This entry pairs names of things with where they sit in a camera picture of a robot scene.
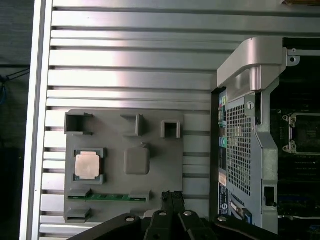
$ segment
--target screw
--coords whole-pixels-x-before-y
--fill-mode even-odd
[[[133,222],[135,219],[133,217],[127,217],[125,220],[127,222]]]
[[[190,212],[190,211],[185,211],[185,212],[183,213],[183,215],[189,217],[189,216],[192,215],[192,212]]]
[[[255,108],[255,104],[252,102],[252,101],[248,101],[246,103],[246,107],[249,109],[249,110],[252,110]]]
[[[220,216],[218,217],[218,221],[224,223],[227,221],[227,219],[224,216]]]

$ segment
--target gray plastic block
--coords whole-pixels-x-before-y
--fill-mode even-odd
[[[150,151],[146,144],[124,151],[124,172],[128,175],[146,175],[150,171]]]
[[[128,120],[133,126],[134,129],[130,129],[127,132],[123,133],[123,136],[126,137],[138,137],[143,135],[143,122],[144,117],[140,114],[125,114],[121,115],[122,118]]]
[[[87,222],[92,223],[102,223],[124,213],[144,213],[148,210],[161,209],[162,192],[183,190],[184,143],[180,136],[184,122],[183,112],[147,109],[74,109],[68,114],[82,116],[84,113],[93,116],[85,118],[82,125],[82,128],[92,135],[66,135],[64,190],[66,220],[70,209],[90,209]],[[173,137],[169,134],[161,138],[163,121],[174,123]],[[104,177],[105,181],[101,178],[87,180],[75,176],[76,155],[81,151],[95,151],[100,156],[100,176]],[[127,154],[128,152],[133,154],[125,157],[126,151]],[[129,163],[137,163],[137,157],[142,159],[142,163],[129,166]],[[69,192],[78,189],[91,189],[91,193],[95,196],[114,195],[119,198],[113,201],[103,198],[97,200],[92,199],[90,194],[83,196],[86,194],[84,192],[81,192],[82,196],[69,196]],[[132,200],[132,198],[146,199],[146,201]]]
[[[91,189],[71,189],[68,193],[68,197],[86,197],[91,192]]]
[[[131,199],[145,199],[145,201],[148,203],[150,200],[150,190],[133,190],[129,194],[129,198]]]
[[[71,209],[65,215],[65,222],[84,224],[90,217],[90,212],[90,209]]]
[[[180,121],[163,120],[161,122],[161,138],[180,138]]]
[[[67,135],[92,135],[92,132],[85,129],[86,121],[92,118],[92,114],[65,113],[64,134]]]

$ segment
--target label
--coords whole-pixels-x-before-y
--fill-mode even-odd
[[[219,172],[219,183],[223,186],[227,186],[227,176],[224,175],[222,172]]]
[[[229,194],[228,194],[228,189],[219,184],[219,209],[218,213],[219,214],[228,214],[228,208],[229,208]]]
[[[221,99],[222,106],[226,105],[226,101],[227,101],[226,96],[223,96],[222,99]]]

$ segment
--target cable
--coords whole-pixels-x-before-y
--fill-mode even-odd
[[[27,75],[29,73],[30,73],[30,68],[27,68],[27,69],[12,73],[12,74],[7,75],[7,76],[1,76],[0,75],[0,83],[2,83],[1,90],[0,90],[0,105],[4,104],[6,102],[6,99],[7,99],[6,83],[10,82],[12,80],[21,78],[21,77],[23,77],[23,76],[25,76],[25,75]]]
[[[12,73],[12,74],[10,74],[10,75],[7,75],[6,77],[7,77],[7,78],[10,78],[11,76],[14,76],[14,75],[23,73],[23,72],[25,72],[25,71],[29,71],[29,72],[30,72],[30,68],[23,69],[23,70],[21,70],[21,71],[17,71],[17,72],[15,72],[15,73]]]
[[[30,71],[28,71],[28,72],[26,72],[26,73],[24,73],[24,74],[21,74],[21,75],[19,75],[19,76],[15,76],[14,78],[9,78],[8,81],[12,81],[12,80],[14,80],[14,79],[21,78],[21,77],[23,77],[24,75],[27,75],[27,74],[29,74],[29,73],[30,73]]]

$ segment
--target horizontal groove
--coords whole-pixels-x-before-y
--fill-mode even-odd
[[[185,200],[209,200],[209,195],[183,195]]]
[[[133,101],[158,101],[158,102],[193,102],[209,103],[209,91],[170,91],[170,90],[114,90],[101,88],[86,89],[52,89],[47,91],[49,99],[96,99],[96,100],[133,100]]]
[[[279,3],[256,0],[185,1],[185,0],[53,0],[57,10],[100,10],[114,12],[170,13],[170,14],[228,14],[263,16],[304,16],[317,14],[316,9],[299,6],[288,7]]]
[[[95,87],[95,86],[52,86],[48,92],[80,91],[82,92],[108,92],[108,93],[137,93],[137,94],[178,94],[178,95],[211,95],[211,90],[205,89],[162,89],[162,88],[132,88],[132,87]]]
[[[71,109],[78,109],[78,110],[83,110],[85,109],[85,107],[78,107],[78,106],[73,106],[73,107],[67,107],[67,106],[50,106],[47,107],[47,110],[51,110],[51,111],[69,111]],[[100,107],[91,107],[90,109],[92,110],[101,110]],[[118,107],[118,108],[113,108],[115,110],[123,110],[123,108]],[[210,110],[181,110],[182,113],[184,114],[199,114],[199,115],[209,115],[210,114]]]
[[[52,30],[52,40],[109,40],[131,43],[135,42],[168,42],[175,44],[224,44],[236,46],[252,35],[234,34],[192,34],[174,32],[143,31],[96,31],[96,30]]]
[[[215,71],[229,55],[207,52],[51,50],[49,65]]]
[[[210,178],[210,174],[184,173],[183,177],[185,179],[209,179]]]
[[[207,30],[207,29],[181,29],[181,28],[132,28],[132,27],[84,27],[84,26],[55,26],[54,30],[94,30],[94,31],[126,31],[126,32],[151,32],[151,33],[190,33],[190,34],[225,34],[225,35],[248,35],[254,37],[270,36],[270,37],[287,37],[287,38],[320,38],[320,33],[317,32],[294,32],[294,31],[248,31],[248,30]]]
[[[237,15],[255,17],[296,17],[316,18],[316,12],[272,12],[272,11],[249,11],[249,10],[214,10],[214,9],[167,9],[167,8],[126,8],[126,7],[63,7],[56,6],[56,11],[62,12],[104,12],[104,13],[154,13],[154,14],[197,14],[197,15]]]
[[[157,53],[191,53],[191,54],[228,54],[231,55],[234,49],[210,49],[205,47],[183,48],[176,47],[175,49],[170,47],[134,47],[134,46],[57,46],[51,45],[53,50],[73,50],[73,51],[122,51],[122,52],[157,52]]]
[[[207,74],[217,75],[217,70],[184,69],[184,68],[159,68],[159,67],[117,67],[117,66],[49,66],[52,71],[101,71],[101,72],[130,72],[130,73],[168,73],[168,74]]]
[[[209,111],[209,102],[48,98],[48,107]]]
[[[184,157],[201,157],[208,158],[210,157],[210,152],[184,152]]]
[[[48,74],[48,85],[53,88],[101,88],[104,91],[209,91],[212,73],[152,72],[99,69],[54,69]]]

